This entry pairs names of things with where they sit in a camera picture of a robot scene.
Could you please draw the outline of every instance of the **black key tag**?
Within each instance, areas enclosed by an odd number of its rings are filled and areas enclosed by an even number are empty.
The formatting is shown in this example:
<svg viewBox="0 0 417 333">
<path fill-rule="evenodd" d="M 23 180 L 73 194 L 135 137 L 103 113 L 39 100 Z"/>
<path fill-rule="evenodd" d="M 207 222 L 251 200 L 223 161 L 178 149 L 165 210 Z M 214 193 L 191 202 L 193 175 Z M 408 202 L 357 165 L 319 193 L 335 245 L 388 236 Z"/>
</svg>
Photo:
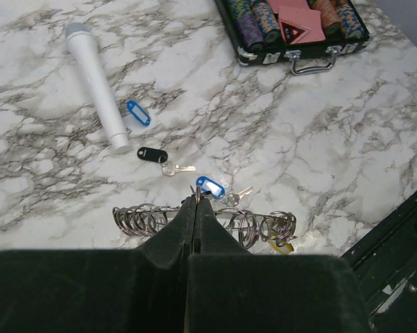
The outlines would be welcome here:
<svg viewBox="0 0 417 333">
<path fill-rule="evenodd" d="M 166 151 L 160 149 L 154 149 L 149 147 L 141 147 L 137 151 L 137 156 L 143 161 L 165 163 L 168 160 L 168 154 Z"/>
</svg>

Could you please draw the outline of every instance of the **white microphone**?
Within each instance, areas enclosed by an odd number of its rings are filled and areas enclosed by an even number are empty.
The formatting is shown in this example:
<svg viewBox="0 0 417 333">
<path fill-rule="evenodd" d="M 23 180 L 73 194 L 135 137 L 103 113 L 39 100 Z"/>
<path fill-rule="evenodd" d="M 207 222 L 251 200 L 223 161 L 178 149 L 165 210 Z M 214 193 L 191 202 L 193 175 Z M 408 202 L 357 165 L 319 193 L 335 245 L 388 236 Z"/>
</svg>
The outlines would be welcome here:
<svg viewBox="0 0 417 333">
<path fill-rule="evenodd" d="M 65 35 L 69 52 L 77 60 L 80 71 L 85 77 L 106 137 L 117 153 L 128 151 L 130 149 L 128 134 L 103 71 L 96 40 L 92 37 L 89 28 L 78 22 L 68 24 Z"/>
</svg>

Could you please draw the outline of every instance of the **blue key tag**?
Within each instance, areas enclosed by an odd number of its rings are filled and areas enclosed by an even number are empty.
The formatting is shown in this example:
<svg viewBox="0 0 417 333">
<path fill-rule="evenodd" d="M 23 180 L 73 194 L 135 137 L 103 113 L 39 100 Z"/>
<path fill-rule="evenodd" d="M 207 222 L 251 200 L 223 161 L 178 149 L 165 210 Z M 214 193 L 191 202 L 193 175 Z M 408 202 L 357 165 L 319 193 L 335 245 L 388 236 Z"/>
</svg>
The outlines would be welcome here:
<svg viewBox="0 0 417 333">
<path fill-rule="evenodd" d="M 140 122 L 143 126 L 148 126 L 151 122 L 151 117 L 147 111 L 142 109 L 139 104 L 134 101 L 128 101 L 126 104 L 128 111 Z"/>
<path fill-rule="evenodd" d="M 210 191 L 212 197 L 215 199 L 220 199 L 225 196 L 225 189 L 223 188 L 223 186 L 206 176 L 201 176 L 197 178 L 196 186 L 202 187 L 202 190 L 204 192 Z"/>
</svg>

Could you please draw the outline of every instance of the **marble countertop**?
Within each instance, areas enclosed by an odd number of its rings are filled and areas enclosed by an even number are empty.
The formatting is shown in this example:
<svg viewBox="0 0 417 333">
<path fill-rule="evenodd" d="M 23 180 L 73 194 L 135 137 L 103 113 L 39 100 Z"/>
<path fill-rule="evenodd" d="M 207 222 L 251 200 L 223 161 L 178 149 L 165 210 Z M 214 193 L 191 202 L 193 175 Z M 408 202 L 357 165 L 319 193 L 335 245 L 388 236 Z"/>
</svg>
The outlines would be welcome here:
<svg viewBox="0 0 417 333">
<path fill-rule="evenodd" d="M 207 175 L 253 186 L 240 207 L 293 212 L 296 252 L 343 253 L 417 190 L 417 48 L 356 4 L 368 48 L 294 77 L 288 64 L 239 66 L 213 0 L 0 0 L 0 250 L 135 247 L 112 208 L 178 205 Z M 129 153 L 111 153 L 79 81 L 72 21 L 99 41 Z M 162 176 L 141 146 L 198 171 Z"/>
</svg>

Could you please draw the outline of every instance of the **wire coil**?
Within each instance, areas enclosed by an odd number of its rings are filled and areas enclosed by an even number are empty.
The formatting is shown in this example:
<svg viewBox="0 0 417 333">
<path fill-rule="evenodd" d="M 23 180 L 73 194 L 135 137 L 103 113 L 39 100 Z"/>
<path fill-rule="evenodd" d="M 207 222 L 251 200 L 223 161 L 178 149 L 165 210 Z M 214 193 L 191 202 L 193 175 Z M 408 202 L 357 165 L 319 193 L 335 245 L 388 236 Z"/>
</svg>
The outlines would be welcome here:
<svg viewBox="0 0 417 333">
<path fill-rule="evenodd" d="M 124 234 L 150 237 L 170 223 L 178 210 L 179 207 L 143 203 L 129 208 L 114 207 L 112 215 Z M 277 211 L 261 215 L 250 210 L 225 207 L 214 214 L 218 221 L 224 220 L 223 227 L 245 249 L 255 245 L 259 238 L 274 241 L 277 247 L 283 247 L 295 238 L 296 217 L 292 213 Z"/>
</svg>

